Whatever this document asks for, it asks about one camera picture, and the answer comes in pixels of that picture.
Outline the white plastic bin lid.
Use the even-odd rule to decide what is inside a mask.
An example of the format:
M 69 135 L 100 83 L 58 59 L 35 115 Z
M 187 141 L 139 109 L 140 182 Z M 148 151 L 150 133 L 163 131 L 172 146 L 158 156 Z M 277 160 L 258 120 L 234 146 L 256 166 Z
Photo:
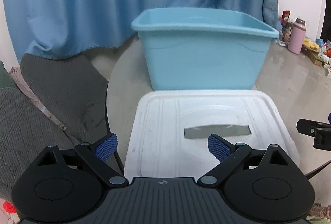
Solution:
M 154 91 L 139 101 L 125 177 L 193 177 L 217 166 L 207 139 L 264 150 L 275 143 L 296 163 L 300 156 L 272 99 L 255 90 Z

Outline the round grey table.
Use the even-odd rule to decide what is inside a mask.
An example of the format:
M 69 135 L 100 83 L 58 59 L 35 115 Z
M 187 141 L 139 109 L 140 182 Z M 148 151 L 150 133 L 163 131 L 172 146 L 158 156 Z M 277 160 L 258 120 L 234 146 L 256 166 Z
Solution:
M 112 132 L 119 138 L 118 153 L 125 160 L 139 100 L 151 92 L 142 45 L 128 39 L 114 53 L 114 65 L 107 90 L 107 115 Z M 330 160 L 330 152 L 313 148 L 313 138 L 297 133 L 300 118 L 326 122 L 330 114 L 330 79 L 327 71 L 303 55 L 271 44 L 255 88 L 269 95 L 300 155 L 300 168 L 308 173 Z

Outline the pink thermos bottle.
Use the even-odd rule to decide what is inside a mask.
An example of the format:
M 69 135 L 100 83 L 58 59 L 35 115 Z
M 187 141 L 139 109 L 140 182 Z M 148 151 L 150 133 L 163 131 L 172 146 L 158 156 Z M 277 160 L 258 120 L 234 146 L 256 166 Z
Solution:
M 293 23 L 291 36 L 287 45 L 287 48 L 291 53 L 300 54 L 305 34 L 306 22 L 300 18 L 296 18 Z

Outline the red white box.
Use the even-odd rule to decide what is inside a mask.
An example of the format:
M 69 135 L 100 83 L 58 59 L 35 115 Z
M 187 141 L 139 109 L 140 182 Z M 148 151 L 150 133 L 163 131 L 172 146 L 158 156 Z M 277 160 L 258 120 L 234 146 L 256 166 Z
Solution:
M 280 16 L 279 21 L 281 23 L 282 28 L 284 28 L 286 23 L 288 22 L 290 14 L 291 14 L 290 10 L 285 10 L 285 11 L 283 11 L 282 15 Z

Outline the light blue plastic bin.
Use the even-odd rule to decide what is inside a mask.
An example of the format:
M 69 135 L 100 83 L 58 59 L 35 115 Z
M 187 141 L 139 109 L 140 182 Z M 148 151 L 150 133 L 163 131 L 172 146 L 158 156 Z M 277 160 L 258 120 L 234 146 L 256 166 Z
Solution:
M 250 90 L 279 36 L 249 14 L 210 8 L 145 10 L 131 26 L 153 90 Z

